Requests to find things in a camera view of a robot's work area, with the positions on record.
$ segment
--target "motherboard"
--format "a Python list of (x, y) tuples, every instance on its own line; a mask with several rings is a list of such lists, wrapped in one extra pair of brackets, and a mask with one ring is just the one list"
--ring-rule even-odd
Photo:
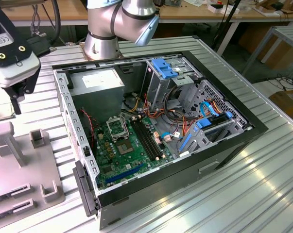
[(115, 118), (94, 132), (96, 161), (100, 168), (96, 179), (99, 189), (126, 182), (173, 160), (167, 144), (147, 117), (135, 121)]

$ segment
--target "cable connector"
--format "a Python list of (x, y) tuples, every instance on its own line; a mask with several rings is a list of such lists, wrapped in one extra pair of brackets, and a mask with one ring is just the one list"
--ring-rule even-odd
[(36, 35), (29, 38), (27, 42), (30, 44), (33, 52), (38, 58), (54, 51), (54, 49), (51, 49), (51, 44), (45, 36), (41, 37)]

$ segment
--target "open computer tower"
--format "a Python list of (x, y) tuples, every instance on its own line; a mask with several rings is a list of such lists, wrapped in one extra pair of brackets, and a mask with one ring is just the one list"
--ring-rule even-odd
[(189, 51), (53, 67), (100, 229), (228, 164), (267, 127)]

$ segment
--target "slotted aluminum surface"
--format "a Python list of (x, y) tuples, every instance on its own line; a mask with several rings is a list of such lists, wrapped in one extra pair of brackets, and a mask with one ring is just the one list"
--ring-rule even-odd
[(293, 46), (293, 26), (292, 27), (274, 27), (273, 33), (278, 38), (286, 41), (289, 45)]
[[(251, 85), (202, 41), (192, 37), (155, 39), (148, 46), (120, 44), (124, 56), (190, 50), (269, 131), (229, 165), (122, 219), (102, 232), (293, 232), (293, 122), (258, 96)], [(48, 131), (66, 200), (0, 229), (6, 232), (96, 232), (87, 218), (72, 169), (74, 156), (60, 114), (51, 65), (84, 61), (79, 46), (62, 47), (43, 57), (35, 92), (26, 95), (16, 135)]]

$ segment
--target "screw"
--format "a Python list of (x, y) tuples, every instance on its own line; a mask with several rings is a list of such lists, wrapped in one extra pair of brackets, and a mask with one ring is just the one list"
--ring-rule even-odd
[(24, 47), (24, 46), (19, 46), (19, 50), (20, 50), (21, 52), (24, 52), (24, 51), (25, 51), (25, 47)]
[(6, 55), (0, 52), (0, 59), (5, 59)]

